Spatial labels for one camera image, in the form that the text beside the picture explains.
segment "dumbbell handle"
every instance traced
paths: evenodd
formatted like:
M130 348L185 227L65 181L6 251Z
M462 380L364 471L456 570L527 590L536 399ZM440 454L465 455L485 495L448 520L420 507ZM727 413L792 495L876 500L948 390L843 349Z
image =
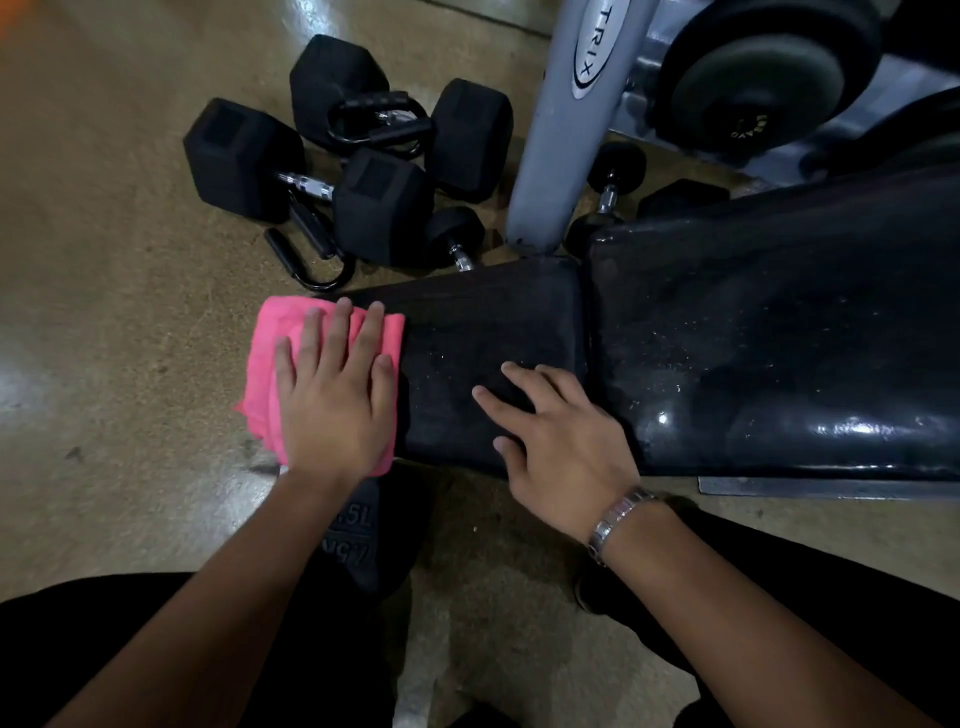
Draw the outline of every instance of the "dumbbell handle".
M617 197L616 185L608 184L600 193L600 205L597 207L597 212L601 215L612 213L613 208L616 207Z
M306 175L289 175L286 172L277 172L276 178L284 184L289 184L304 195L310 195L325 203L333 202L333 185L314 180Z
M460 243L454 243L449 247L448 251L450 255L453 256L453 262L456 263L457 270L461 273L466 273L476 268L476 265L473 263L473 258L467 255L467 251L464 250Z

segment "leg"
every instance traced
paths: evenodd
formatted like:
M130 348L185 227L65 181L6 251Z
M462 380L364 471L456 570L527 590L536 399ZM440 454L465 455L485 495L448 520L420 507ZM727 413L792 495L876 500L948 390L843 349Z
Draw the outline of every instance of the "leg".
M190 578L189 573L78 579L0 604L7 696L23 725L43 725Z
M960 721L950 672L941 667L960 648L954 627L960 602L696 508L678 509L678 514L768 594L907 700L944 725ZM590 572L581 594L591 607L633 629L663 659L693 672L650 613L611 573Z
M189 573L79 579L0 604L0 643L14 669L8 702L43 725L186 582ZM318 552L280 625L242 725L389 726L394 696L373 625L374 605Z

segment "weight plate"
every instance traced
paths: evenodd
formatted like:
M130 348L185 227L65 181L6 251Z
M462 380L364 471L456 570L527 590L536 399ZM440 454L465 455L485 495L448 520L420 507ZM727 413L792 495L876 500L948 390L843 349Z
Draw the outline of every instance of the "weight plate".
M629 141L609 141L597 152L587 183L597 192L615 184L617 194L629 195L646 175L647 155L640 147Z
M698 149L755 153L815 130L843 94L843 69L819 43L752 36L710 51L687 69L670 100Z
M798 36L828 50L843 71L844 87L832 115L846 109L876 73L883 52L879 13L870 0L715 0L686 24L660 67L652 111L658 134L695 146L672 115L674 89L711 51L750 36Z

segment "black rubber dumbbell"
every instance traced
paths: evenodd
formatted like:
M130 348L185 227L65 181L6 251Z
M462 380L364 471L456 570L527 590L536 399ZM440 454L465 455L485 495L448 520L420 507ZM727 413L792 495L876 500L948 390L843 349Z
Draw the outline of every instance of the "black rubber dumbbell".
M416 164L363 149L334 186L304 174L300 135L270 114L213 99L183 140L200 198L269 223L290 214L291 188L333 207L337 245L380 265L416 264L433 185Z
M314 144L348 157L357 147L330 136L326 121L330 110L348 98L389 90L390 82L366 48L332 36L313 36L290 71L294 124ZM356 134L363 130L339 131Z
M471 207L445 207L433 213L424 228L424 267L443 268L451 262L461 273L476 266L470 257L487 230Z
M403 92L390 92L383 71L360 46L314 36L290 73L297 130L348 156L360 146L395 148L420 139L423 166L450 197L478 203L499 184L514 133L506 94L454 79L430 115ZM405 128L408 135L401 134ZM402 155L410 158L409 149Z
M608 225L622 223L613 212L620 195L627 195L643 184L647 174L647 156L629 141L612 141L600 147L587 183L600 193L595 212L578 217L566 234L564 247L577 257L587 254L590 237Z

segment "gray metal post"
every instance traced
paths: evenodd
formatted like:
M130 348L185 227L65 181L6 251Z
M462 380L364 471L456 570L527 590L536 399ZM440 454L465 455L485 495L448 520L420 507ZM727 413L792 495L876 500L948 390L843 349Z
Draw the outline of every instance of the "gray metal post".
M507 216L507 245L564 238L660 0L564 0Z

